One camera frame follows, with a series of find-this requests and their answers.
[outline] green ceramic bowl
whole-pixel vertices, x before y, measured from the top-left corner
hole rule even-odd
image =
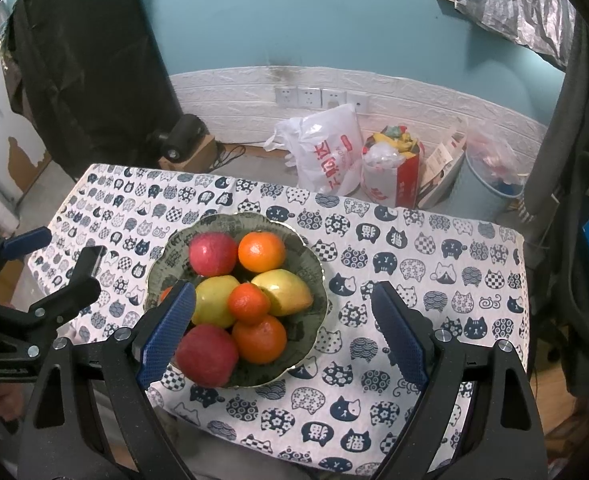
[[[227,388],[270,383],[287,370],[301,364],[312,350],[317,332],[327,313],[324,272],[316,254],[306,247],[303,239],[286,224],[273,222],[256,213],[215,214],[201,218],[187,229],[175,232],[148,276],[145,310],[157,306],[161,292],[174,285],[177,280],[188,280],[195,286],[204,280],[194,272],[188,260],[188,245],[194,236],[205,232],[223,232],[231,235],[238,243],[244,235],[252,231],[270,231],[284,241],[287,257],[282,268],[295,273],[309,286],[314,303],[302,312],[279,318],[288,335],[286,350],[279,359],[267,365],[254,365],[239,360],[229,383],[225,385]],[[232,274],[241,283],[248,282],[255,276],[239,265]]]

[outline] light blue bin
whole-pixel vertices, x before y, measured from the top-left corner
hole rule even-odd
[[[437,208],[440,213],[449,216],[494,222],[498,214],[521,195],[523,186],[514,187],[518,189],[518,193],[507,195],[485,183],[469,163],[466,152],[465,162],[454,181],[450,197]]]

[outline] cat print tablecloth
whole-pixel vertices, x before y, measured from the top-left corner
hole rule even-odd
[[[203,388],[168,366],[148,397],[204,431],[276,458],[371,474],[418,397],[372,316],[379,280],[435,328],[485,346],[509,338],[527,355],[523,240],[514,231],[242,178],[94,165],[50,223],[52,244],[29,266],[50,293],[67,284],[81,248],[106,246],[101,295],[73,322],[79,340],[103,340],[140,318],[146,275],[169,235],[237,211],[286,222],[305,238],[324,266],[331,310],[303,365],[267,386]],[[470,396],[471,384],[462,384],[433,466],[452,456]]]

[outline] electrical outlet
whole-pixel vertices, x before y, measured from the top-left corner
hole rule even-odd
[[[345,90],[321,90],[321,103],[326,110],[344,105],[345,102]]]
[[[368,112],[368,94],[359,94],[358,92],[348,92],[346,100],[348,103],[354,105],[354,110],[358,114],[366,114]]]
[[[298,108],[299,98],[296,86],[275,86],[276,103],[283,108]]]
[[[299,88],[299,108],[321,108],[321,88]]]

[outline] mandarin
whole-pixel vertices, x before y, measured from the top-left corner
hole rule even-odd
[[[270,298],[252,283],[241,283],[228,296],[230,313],[248,325],[261,321],[270,310],[270,306]]]
[[[278,269],[285,260],[286,245],[274,233],[248,233],[239,242],[239,262],[251,272]]]
[[[159,303],[163,303],[163,300],[165,300],[165,298],[167,297],[167,295],[170,293],[171,290],[172,290],[172,286],[169,286],[163,292],[161,292],[161,295],[159,296]]]
[[[271,363],[286,349],[286,328],[274,316],[267,314],[258,324],[237,321],[232,327],[232,338],[239,355],[249,363]]]

